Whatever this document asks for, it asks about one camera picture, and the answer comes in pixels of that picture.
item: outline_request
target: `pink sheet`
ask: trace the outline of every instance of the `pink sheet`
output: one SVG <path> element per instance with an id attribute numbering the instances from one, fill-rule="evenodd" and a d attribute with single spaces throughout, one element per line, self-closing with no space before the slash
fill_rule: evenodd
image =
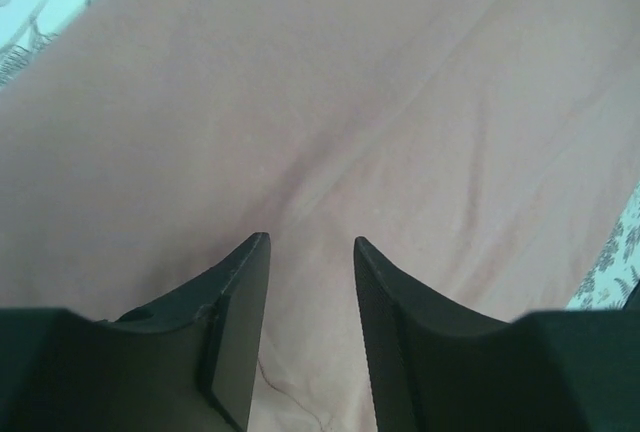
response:
<path id="1" fill-rule="evenodd" d="M 351 250 L 561 307 L 640 177 L 640 0 L 98 0 L 0 94 L 0 302 L 114 318 L 256 230 L 252 432 L 375 430 Z"/>

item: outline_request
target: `leaf print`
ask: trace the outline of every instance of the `leaf print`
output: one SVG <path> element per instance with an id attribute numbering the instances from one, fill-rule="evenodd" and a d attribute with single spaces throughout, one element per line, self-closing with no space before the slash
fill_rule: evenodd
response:
<path id="1" fill-rule="evenodd" d="M 29 17 L 27 17 L 27 20 L 25 20 L 22 25 L 18 27 L 18 29 L 11 35 L 11 38 L 2 47 L 0 47 L 0 59 L 2 59 L 2 57 L 4 57 L 4 55 L 8 53 L 14 45 L 16 45 L 18 40 L 20 40 L 25 32 L 27 32 L 29 28 L 36 23 L 40 12 L 42 12 L 42 9 L 45 8 L 48 1 L 49 0 L 41 0 L 40 2 L 38 2 L 38 5 L 36 5 L 35 8 L 31 11 Z"/>
<path id="2" fill-rule="evenodd" d="M 632 227 L 629 233 L 627 234 L 627 239 L 625 240 L 625 249 L 623 259 L 624 261 L 628 261 L 629 257 L 633 255 L 633 252 L 636 249 L 636 246 L 640 244 L 640 226 L 636 225 Z"/>
<path id="3" fill-rule="evenodd" d="M 620 310 L 624 307 L 624 300 L 616 300 L 615 302 L 604 307 L 603 310 Z"/>
<path id="4" fill-rule="evenodd" d="M 596 262 L 595 268 L 598 269 L 599 272 L 605 271 L 614 264 L 614 257 L 620 249 L 618 239 L 622 236 L 623 232 L 624 228 L 622 227 L 622 222 L 618 220 Z"/>
<path id="5" fill-rule="evenodd" d="M 45 49 L 55 37 L 57 37 L 57 35 L 55 34 L 47 35 L 40 32 L 38 23 L 36 21 L 33 21 L 31 24 L 31 34 L 29 37 L 29 48 L 33 53 L 38 53 L 41 50 Z"/>
<path id="6" fill-rule="evenodd" d="M 599 291 L 598 295 L 598 303 L 601 304 L 611 296 L 611 292 L 609 292 L 609 289 L 604 289 Z"/>
<path id="7" fill-rule="evenodd" d="M 595 274 L 596 274 L 596 269 L 595 268 L 591 269 L 587 273 L 587 276 L 584 278 L 584 280 L 580 284 L 580 287 L 578 288 L 578 290 L 577 290 L 575 295 L 580 297 L 580 296 L 585 295 L 585 294 L 593 293 L 593 291 L 596 288 Z"/>
<path id="8" fill-rule="evenodd" d="M 631 291 L 633 288 L 623 279 L 616 277 L 614 279 L 618 285 L 620 286 L 620 290 L 622 291 L 622 297 L 626 300 L 629 295 L 631 295 Z"/>
<path id="9" fill-rule="evenodd" d="M 15 46 L 0 62 L 0 86 L 10 82 L 31 61 L 31 53 L 24 47 Z"/>
<path id="10" fill-rule="evenodd" d="M 593 308 L 593 297 L 591 297 L 590 295 L 587 295 L 584 299 L 582 299 L 580 308 L 582 310 L 591 310 Z"/>

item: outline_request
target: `bedsheet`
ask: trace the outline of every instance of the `bedsheet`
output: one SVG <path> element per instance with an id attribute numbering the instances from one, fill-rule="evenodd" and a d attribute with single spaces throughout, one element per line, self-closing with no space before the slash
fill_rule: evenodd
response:
<path id="1" fill-rule="evenodd" d="M 270 232 L 251 430 L 375 430 L 357 235 L 502 319 L 638 280 L 640 0 L 0 5 L 0 302 L 113 318 Z"/>

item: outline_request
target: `pink fabric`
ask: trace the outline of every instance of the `pink fabric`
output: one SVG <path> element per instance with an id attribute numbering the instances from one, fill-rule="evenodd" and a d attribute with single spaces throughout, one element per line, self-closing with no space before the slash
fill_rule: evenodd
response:
<path id="1" fill-rule="evenodd" d="M 250 430 L 375 430 L 351 251 L 562 307 L 640 177 L 640 0 L 98 0 L 0 94 L 0 301 L 114 318 L 251 232 Z"/>

